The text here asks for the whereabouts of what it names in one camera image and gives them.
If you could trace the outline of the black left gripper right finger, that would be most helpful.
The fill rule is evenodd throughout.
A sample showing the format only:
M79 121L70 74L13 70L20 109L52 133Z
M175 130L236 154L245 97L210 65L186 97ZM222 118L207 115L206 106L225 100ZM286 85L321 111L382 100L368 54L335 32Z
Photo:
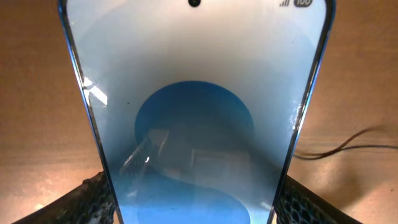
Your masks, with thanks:
M277 224L361 224L289 176L275 212Z

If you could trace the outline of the blue Galaxy smartphone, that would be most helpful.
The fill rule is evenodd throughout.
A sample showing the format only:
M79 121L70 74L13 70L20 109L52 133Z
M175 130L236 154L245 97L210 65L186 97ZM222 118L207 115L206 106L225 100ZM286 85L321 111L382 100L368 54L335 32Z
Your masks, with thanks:
M270 223L335 7L60 1L119 221Z

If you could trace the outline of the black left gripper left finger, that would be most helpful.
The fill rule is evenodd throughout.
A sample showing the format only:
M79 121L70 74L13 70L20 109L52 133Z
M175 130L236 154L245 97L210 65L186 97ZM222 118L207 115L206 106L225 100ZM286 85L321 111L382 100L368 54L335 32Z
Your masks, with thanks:
M115 208L106 175L99 172L14 224L113 224Z

